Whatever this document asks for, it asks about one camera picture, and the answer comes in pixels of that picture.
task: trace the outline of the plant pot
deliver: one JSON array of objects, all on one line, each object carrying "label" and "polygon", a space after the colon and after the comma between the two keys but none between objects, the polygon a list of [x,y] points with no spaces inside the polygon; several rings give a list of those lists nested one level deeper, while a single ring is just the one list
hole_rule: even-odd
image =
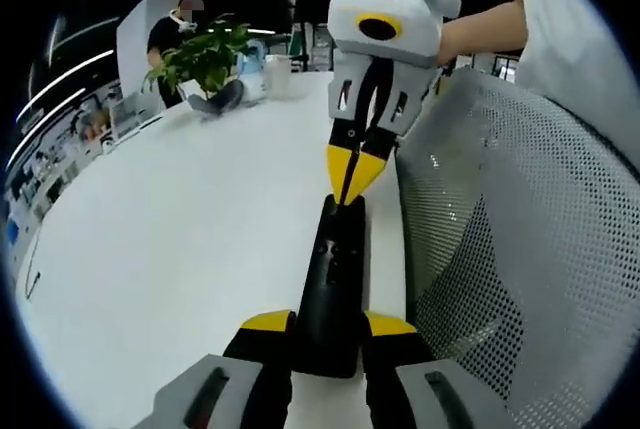
[{"label": "plant pot", "polygon": [[198,94],[191,94],[187,97],[187,101],[195,111],[219,116],[226,110],[237,107],[242,100],[243,93],[244,86],[242,82],[236,79],[228,82],[208,99]]}]

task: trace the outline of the white cup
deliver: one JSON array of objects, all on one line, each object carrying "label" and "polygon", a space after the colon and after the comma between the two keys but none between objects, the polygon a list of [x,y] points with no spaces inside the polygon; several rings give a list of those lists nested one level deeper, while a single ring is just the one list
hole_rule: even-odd
[{"label": "white cup", "polygon": [[288,99],[290,96],[291,61],[289,56],[269,54],[265,66],[267,94],[271,99]]}]

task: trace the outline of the robotic hand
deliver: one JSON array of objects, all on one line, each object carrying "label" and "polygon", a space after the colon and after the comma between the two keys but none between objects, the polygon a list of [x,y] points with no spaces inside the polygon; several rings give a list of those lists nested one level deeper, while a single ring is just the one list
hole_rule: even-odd
[{"label": "robotic hand", "polygon": [[438,74],[443,17],[459,12],[460,0],[331,0],[328,28],[343,54],[329,84],[336,204],[351,204],[374,181],[415,122]]}]

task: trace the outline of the white desk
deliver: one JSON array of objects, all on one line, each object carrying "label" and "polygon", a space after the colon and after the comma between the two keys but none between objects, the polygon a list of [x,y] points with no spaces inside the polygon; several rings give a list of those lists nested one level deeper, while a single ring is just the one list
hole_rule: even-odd
[{"label": "white desk", "polygon": [[[16,297],[37,354],[86,427],[130,427],[161,386],[221,354],[245,319],[298,309],[330,193],[330,78],[295,75],[304,99],[208,122],[176,106],[87,167],[51,208],[33,260],[42,277],[31,302]],[[365,298],[404,316],[393,162],[365,196]],[[287,428],[371,427],[362,378],[296,374],[293,397]]]}]

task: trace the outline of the green leaves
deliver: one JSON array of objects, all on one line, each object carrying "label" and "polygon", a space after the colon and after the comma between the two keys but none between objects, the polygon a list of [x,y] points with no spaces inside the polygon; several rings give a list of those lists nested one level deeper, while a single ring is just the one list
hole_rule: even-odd
[{"label": "green leaves", "polygon": [[205,92],[216,92],[225,83],[239,52],[247,53],[249,25],[235,24],[223,14],[207,32],[185,40],[180,47],[162,54],[162,64],[152,68],[143,82],[161,79],[175,92],[181,82],[195,79]]}]

